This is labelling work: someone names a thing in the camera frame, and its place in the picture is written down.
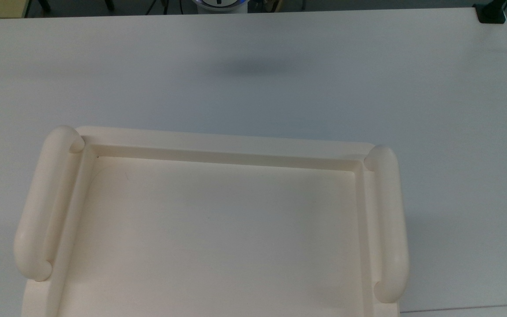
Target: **cream handle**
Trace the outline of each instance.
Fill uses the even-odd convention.
[[[52,265],[44,258],[44,239],[52,207],[68,152],[79,153],[84,146],[82,137],[69,126],[57,127],[44,141],[14,244],[17,267],[29,279],[44,281],[52,273]]]
[[[410,271],[398,160],[390,148],[376,146],[364,164],[375,173],[378,195],[382,270],[374,293],[382,303],[394,303],[404,293]]]

